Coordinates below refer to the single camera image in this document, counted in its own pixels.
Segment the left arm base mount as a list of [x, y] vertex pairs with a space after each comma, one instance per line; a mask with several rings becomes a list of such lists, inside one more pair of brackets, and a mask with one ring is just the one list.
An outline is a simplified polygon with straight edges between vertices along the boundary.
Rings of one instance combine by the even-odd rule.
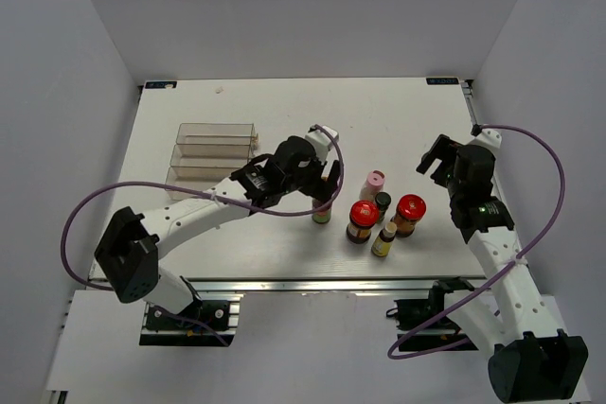
[[240, 300], [239, 294], [199, 290], [193, 305], [176, 315], [169, 315], [154, 305], [146, 305], [139, 344], [228, 347], [236, 335]]

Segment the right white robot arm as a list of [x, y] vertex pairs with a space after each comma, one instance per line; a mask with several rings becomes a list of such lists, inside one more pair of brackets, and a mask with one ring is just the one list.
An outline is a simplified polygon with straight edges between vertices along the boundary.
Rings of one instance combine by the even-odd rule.
[[588, 360], [580, 336], [568, 335], [544, 305], [507, 207], [493, 194], [496, 137], [460, 144], [442, 134], [417, 167], [447, 189], [451, 219], [487, 277], [499, 309], [490, 311], [466, 285], [429, 301], [429, 319], [457, 324], [488, 360], [490, 385], [503, 403], [572, 397]]

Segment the small yellow bottle brown cap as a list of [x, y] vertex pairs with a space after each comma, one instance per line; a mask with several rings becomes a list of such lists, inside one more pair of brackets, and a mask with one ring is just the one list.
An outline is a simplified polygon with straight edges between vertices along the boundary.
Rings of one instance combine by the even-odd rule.
[[371, 253], [377, 257], [387, 257], [397, 233], [397, 225], [389, 221], [375, 238]]

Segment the green bottle yellow cap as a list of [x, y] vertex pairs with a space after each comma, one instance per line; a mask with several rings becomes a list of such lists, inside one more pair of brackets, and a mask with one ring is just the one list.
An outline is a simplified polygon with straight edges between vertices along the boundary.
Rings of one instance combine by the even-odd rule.
[[331, 219], [331, 205], [318, 200], [312, 201], [312, 221], [317, 224], [326, 224]]

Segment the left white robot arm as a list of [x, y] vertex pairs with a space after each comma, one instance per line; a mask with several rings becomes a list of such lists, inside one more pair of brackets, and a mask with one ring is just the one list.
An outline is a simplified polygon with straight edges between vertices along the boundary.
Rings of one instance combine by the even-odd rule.
[[327, 163], [339, 135], [313, 126], [290, 136], [276, 151], [251, 160], [209, 190], [144, 213], [129, 206], [110, 218], [95, 250], [111, 290], [122, 304], [144, 301], [167, 311], [180, 327], [194, 325], [200, 304], [183, 277], [161, 260], [189, 240], [256, 213], [278, 216], [281, 199], [299, 192], [321, 203], [334, 200], [343, 183], [343, 163]]

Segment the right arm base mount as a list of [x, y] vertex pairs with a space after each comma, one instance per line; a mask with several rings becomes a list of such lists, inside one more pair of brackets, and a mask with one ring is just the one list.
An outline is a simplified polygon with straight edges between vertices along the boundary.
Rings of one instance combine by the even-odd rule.
[[[445, 308], [444, 296], [459, 290], [473, 291], [474, 286], [459, 277], [437, 280], [426, 297], [395, 300], [395, 306], [388, 309], [385, 316], [396, 321], [399, 332], [408, 332], [439, 314]], [[477, 351], [477, 347], [461, 333], [461, 328], [446, 317], [429, 325], [425, 332], [420, 332], [402, 343], [398, 350], [400, 353], [414, 353], [448, 346], [451, 343], [454, 343], [454, 346], [448, 348], [448, 351]]]

